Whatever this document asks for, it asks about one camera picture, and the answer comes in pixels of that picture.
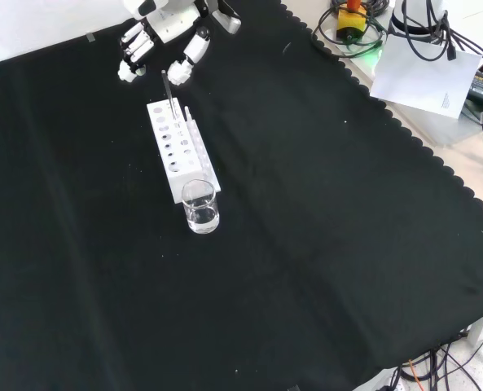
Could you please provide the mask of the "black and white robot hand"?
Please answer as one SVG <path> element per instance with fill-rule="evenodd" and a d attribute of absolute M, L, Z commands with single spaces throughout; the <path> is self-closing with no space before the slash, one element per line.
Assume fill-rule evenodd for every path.
<path fill-rule="evenodd" d="M 225 1 L 124 1 L 125 9 L 137 23 L 120 39 L 122 59 L 118 77 L 133 82 L 145 73 L 146 58 L 158 44 L 169 44 L 192 31 L 193 37 L 167 73 L 174 86 L 185 84 L 192 70 L 204 57 L 211 33 L 202 21 L 212 17 L 229 34 L 242 25 L 240 16 Z"/>

